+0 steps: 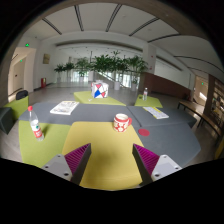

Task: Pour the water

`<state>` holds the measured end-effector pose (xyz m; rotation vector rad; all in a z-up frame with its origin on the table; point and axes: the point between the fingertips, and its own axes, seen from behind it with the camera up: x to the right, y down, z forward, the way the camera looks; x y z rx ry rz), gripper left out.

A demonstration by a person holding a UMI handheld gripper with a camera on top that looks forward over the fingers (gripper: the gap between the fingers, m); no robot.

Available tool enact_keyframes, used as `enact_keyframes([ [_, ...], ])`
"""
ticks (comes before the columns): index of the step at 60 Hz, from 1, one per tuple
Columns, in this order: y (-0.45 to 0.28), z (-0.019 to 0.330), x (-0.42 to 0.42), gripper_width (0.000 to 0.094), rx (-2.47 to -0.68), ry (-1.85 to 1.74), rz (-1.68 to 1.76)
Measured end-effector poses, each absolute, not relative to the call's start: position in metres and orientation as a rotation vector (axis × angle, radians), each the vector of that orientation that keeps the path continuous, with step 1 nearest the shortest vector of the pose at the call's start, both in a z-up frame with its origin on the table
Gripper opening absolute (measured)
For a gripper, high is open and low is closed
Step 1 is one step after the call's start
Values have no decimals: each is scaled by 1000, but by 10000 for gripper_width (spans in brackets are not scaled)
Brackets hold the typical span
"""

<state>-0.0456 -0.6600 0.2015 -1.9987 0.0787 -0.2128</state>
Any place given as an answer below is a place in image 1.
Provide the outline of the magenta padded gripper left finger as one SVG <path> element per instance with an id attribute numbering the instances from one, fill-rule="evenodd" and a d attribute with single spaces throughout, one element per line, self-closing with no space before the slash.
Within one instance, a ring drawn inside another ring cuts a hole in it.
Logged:
<path id="1" fill-rule="evenodd" d="M 85 144 L 66 155 L 57 154 L 42 169 L 79 185 L 91 155 L 91 144 Z"/>

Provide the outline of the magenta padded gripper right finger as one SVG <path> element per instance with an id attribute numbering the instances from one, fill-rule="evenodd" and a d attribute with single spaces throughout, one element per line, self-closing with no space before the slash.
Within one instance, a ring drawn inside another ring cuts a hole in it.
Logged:
<path id="1" fill-rule="evenodd" d="M 142 178 L 141 186 L 181 170 L 181 167 L 168 155 L 159 156 L 137 144 L 133 145 L 132 154 Z"/>

